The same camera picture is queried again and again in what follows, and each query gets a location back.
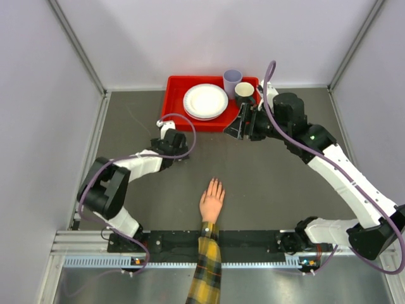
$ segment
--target stacked plates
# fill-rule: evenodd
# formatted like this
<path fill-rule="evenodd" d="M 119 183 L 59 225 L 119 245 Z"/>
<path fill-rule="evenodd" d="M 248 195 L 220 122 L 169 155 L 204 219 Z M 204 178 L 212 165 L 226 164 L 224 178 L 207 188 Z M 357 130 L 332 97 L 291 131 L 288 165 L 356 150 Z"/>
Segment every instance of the stacked plates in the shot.
<path fill-rule="evenodd" d="M 189 89 L 183 99 L 185 112 L 196 120 L 211 120 L 228 106 L 228 96 L 214 84 L 199 84 Z"/>

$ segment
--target gray floor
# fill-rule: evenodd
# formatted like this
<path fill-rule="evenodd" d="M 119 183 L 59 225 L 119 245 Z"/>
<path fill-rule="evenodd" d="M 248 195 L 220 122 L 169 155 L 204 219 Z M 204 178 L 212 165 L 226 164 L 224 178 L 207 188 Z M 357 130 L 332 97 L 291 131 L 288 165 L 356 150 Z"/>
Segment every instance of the gray floor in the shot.
<path fill-rule="evenodd" d="M 57 304 L 82 303 L 184 303 L 194 269 L 149 269 L 130 279 L 128 275 L 108 274 L 91 281 L 104 269 L 65 269 L 65 291 L 60 284 Z M 284 270 L 223 269 L 221 303 L 393 303 L 385 276 L 355 257 L 337 256 L 315 277 L 286 274 Z"/>
<path fill-rule="evenodd" d="M 321 124 L 344 145 L 326 89 L 292 89 L 306 105 L 308 120 Z M 97 154 L 134 154 L 158 137 L 164 92 L 114 92 Z M 187 134 L 189 143 L 192 134 Z M 198 202 L 212 176 L 227 190 L 221 229 L 292 229 L 308 216 L 351 219 L 352 211 L 334 190 L 283 142 L 237 141 L 221 133 L 198 133 L 189 160 L 133 181 L 125 206 L 147 230 L 195 230 Z M 99 229 L 84 222 L 81 229 Z"/>

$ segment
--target dark cup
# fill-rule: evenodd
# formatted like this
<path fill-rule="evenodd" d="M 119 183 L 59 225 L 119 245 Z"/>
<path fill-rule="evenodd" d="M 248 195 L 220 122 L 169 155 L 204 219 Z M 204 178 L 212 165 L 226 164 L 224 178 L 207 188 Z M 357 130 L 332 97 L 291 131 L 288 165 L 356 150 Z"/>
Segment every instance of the dark cup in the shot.
<path fill-rule="evenodd" d="M 254 86 L 248 82 L 240 82 L 235 86 L 235 100 L 238 108 L 242 106 L 242 103 L 249 103 L 251 105 L 256 104 L 256 100 L 253 98 Z"/>

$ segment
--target fingers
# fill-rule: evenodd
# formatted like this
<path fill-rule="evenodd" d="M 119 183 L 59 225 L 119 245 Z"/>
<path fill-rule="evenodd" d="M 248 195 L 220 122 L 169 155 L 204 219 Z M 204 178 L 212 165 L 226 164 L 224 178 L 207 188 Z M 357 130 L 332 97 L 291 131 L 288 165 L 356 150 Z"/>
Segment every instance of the fingers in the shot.
<path fill-rule="evenodd" d="M 220 196 L 221 203 L 223 203 L 224 197 L 225 197 L 225 190 L 222 191 L 221 196 Z"/>
<path fill-rule="evenodd" d="M 209 182 L 208 190 L 207 190 L 207 195 L 211 196 L 213 194 L 213 187 L 214 187 L 214 178 L 211 179 L 211 182 Z"/>
<path fill-rule="evenodd" d="M 206 196 L 207 196 L 207 191 L 204 191 L 204 193 L 202 194 L 201 199 L 200 199 L 200 206 L 201 206 L 202 203 L 204 203 L 204 200 L 205 200 Z"/>
<path fill-rule="evenodd" d="M 213 185 L 213 192 L 211 193 L 212 196 L 216 196 L 216 192 L 218 190 L 218 179 L 214 180 L 214 185 Z"/>
<path fill-rule="evenodd" d="M 222 193 L 222 183 L 219 182 L 218 184 L 218 190 L 215 193 L 216 198 L 220 198 L 221 197 L 221 193 Z"/>

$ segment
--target cup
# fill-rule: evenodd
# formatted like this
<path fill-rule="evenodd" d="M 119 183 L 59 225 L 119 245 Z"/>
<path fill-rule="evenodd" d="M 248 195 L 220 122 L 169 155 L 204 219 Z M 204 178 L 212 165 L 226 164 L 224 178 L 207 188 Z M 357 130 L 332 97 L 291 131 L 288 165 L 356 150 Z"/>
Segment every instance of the cup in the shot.
<path fill-rule="evenodd" d="M 242 103 L 256 104 L 256 100 L 253 98 L 254 86 L 248 82 L 240 82 L 235 86 L 235 98 L 238 108 L 242 106 Z"/>
<path fill-rule="evenodd" d="M 242 73 L 238 70 L 227 70 L 223 74 L 223 89 L 229 99 L 235 99 L 235 87 L 242 81 Z"/>

